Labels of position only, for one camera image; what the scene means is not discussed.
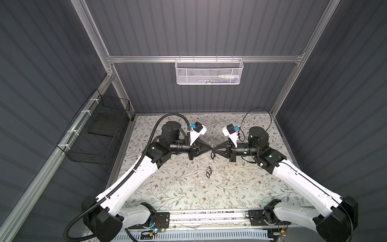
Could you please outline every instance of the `black mounting plate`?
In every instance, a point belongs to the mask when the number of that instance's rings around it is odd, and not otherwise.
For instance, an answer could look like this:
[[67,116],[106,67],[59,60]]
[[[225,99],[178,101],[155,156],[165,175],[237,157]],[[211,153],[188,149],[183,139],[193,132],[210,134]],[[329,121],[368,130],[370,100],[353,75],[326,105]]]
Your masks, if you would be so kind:
[[[248,217],[249,217],[249,220],[250,220],[250,223],[251,223],[251,226],[266,226],[266,225],[269,225],[265,222],[265,216],[263,215],[263,212],[264,210],[263,209],[259,209],[259,210],[249,210],[248,211]],[[288,222],[288,221],[282,221],[284,225],[290,225],[291,222]],[[271,225],[278,225],[279,223],[281,223],[282,225],[282,222],[277,222],[275,224],[271,224]]]
[[[157,212],[155,220],[160,221],[160,229],[165,228],[165,224],[166,224],[166,228],[168,228],[169,227],[169,220],[170,220],[170,213]],[[159,227],[159,223],[155,222],[151,228],[158,228],[158,227]],[[151,229],[151,228],[144,228],[144,226],[142,224],[137,224],[137,225],[129,227],[128,229]]]

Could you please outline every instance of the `black wire basket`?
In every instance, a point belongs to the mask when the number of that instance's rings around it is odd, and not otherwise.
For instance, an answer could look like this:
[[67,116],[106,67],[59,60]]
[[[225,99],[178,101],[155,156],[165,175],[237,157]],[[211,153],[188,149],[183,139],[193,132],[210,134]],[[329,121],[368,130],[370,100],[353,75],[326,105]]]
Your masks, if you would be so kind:
[[114,163],[129,124],[129,100],[99,96],[71,131],[66,145],[57,146],[71,161]]

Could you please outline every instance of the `dark gray panel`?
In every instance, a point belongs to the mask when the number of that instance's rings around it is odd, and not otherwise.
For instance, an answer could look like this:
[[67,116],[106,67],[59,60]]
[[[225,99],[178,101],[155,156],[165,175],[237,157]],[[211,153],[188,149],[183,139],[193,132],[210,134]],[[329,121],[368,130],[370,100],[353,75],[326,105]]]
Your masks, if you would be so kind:
[[277,115],[301,168],[359,202],[358,241],[385,233],[386,11],[342,0]]
[[178,85],[173,63],[116,63],[138,113],[271,109],[292,63],[246,63],[239,85]]
[[87,0],[111,55],[297,55],[327,1]]
[[[106,72],[70,1],[1,1],[0,36],[1,224]],[[110,170],[64,161],[55,177],[66,181],[63,189],[95,194]],[[51,230],[47,218],[70,219],[74,203],[78,211],[73,213],[80,212],[79,200],[86,195],[74,199],[68,191],[62,196],[61,188],[53,187],[60,182],[53,180],[37,203],[37,209],[60,214],[34,210],[27,218],[39,218],[32,223],[33,233],[23,226],[20,234],[44,236]],[[62,231],[51,235],[60,238]]]

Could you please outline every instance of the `floral tablecloth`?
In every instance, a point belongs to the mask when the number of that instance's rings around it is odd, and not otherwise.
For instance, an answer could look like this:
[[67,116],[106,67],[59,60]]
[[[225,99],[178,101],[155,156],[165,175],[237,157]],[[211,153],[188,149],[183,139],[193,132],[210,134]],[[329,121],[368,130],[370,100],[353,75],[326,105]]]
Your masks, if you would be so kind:
[[[161,115],[136,117],[120,176],[141,155],[153,126],[160,117]],[[205,125],[207,132],[200,138],[216,146],[227,140],[222,133],[222,128],[228,124],[241,125],[244,114],[186,115],[186,117],[190,123],[199,121]],[[161,126],[170,120],[180,122],[187,130],[187,125],[182,118],[170,116],[160,123],[155,136],[161,134]],[[250,127],[260,126],[266,129],[269,125],[268,114],[249,114],[245,118],[242,130],[248,136]],[[270,125],[267,132],[270,146],[289,157],[274,123]],[[187,154],[172,155],[170,160],[140,185],[124,207],[137,206],[146,201],[157,210],[258,208],[264,207],[273,198],[299,206],[311,206],[290,186],[268,174],[258,165],[248,163],[240,157],[237,158],[236,163],[230,163],[220,155],[212,160],[210,154],[207,152],[194,158],[193,161],[188,159]],[[213,170],[210,178],[205,175],[208,166]]]

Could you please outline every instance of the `metal beam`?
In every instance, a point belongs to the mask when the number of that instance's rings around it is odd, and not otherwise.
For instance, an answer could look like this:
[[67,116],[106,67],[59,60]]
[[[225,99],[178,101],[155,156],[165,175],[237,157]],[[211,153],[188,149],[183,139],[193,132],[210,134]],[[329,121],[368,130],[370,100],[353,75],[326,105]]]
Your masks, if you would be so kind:
[[279,56],[119,56],[109,55],[109,63],[174,63],[181,62],[232,62],[242,59],[244,63],[300,63],[301,55],[279,55]]
[[281,108],[282,104],[284,103],[285,98],[289,94],[290,89],[292,88],[294,82],[298,78],[301,70],[305,66],[305,63],[307,62],[310,54],[312,53],[314,47],[317,44],[317,41],[321,37],[322,32],[324,31],[325,27],[327,26],[330,18],[332,17],[332,15],[335,12],[339,3],[340,3],[340,0],[329,0],[327,6],[324,9],[324,12],[322,13],[315,29],[312,32],[312,35],[310,36],[310,38],[309,38],[309,40],[304,48],[301,62],[293,68],[293,70],[290,73],[284,87],[282,88],[279,96],[277,97],[277,100],[274,103],[274,106],[271,110],[271,112],[274,116],[277,115],[279,109]]
[[[128,99],[128,94],[125,91],[125,88],[123,87],[122,81],[120,77],[117,74],[116,69],[114,66],[112,66],[108,60],[107,56],[109,55],[108,49],[106,48],[102,36],[98,31],[98,28],[94,22],[94,19],[90,13],[89,8],[87,7],[85,0],[71,0],[71,3],[74,6],[75,11],[78,14],[78,17],[80,18],[83,27],[85,28],[87,34],[89,35],[89,38],[91,40],[91,43],[94,46],[94,49],[96,50],[105,70],[106,73],[113,72],[114,76],[116,77],[113,80],[113,87],[116,90],[118,97],[123,99]],[[133,109],[132,103],[130,103],[130,117],[134,117],[135,110]]]
[[[111,74],[106,75],[106,77],[103,79],[102,83],[98,87],[99,93],[104,94],[106,92],[113,80],[112,77],[113,75]],[[93,99],[96,99],[99,96],[98,91],[95,91],[93,93],[93,95],[90,97],[90,100],[83,107],[83,110],[89,110],[91,105],[95,102],[95,100]],[[78,117],[71,124],[69,130],[74,130],[81,122],[84,115],[87,115],[86,112],[80,112]],[[66,144],[71,135],[71,132],[66,132],[60,144]],[[44,189],[50,182],[52,176],[57,171],[64,158],[64,152],[58,147],[56,147],[53,153],[51,153],[51,156],[48,158],[46,163],[40,169],[39,173],[36,175],[32,183],[24,192],[19,202],[17,202],[16,206],[8,215],[3,225],[0,227],[1,242],[11,242],[14,239],[20,227],[23,225],[24,221],[28,217],[28,214],[35,206],[39,197],[43,193]]]

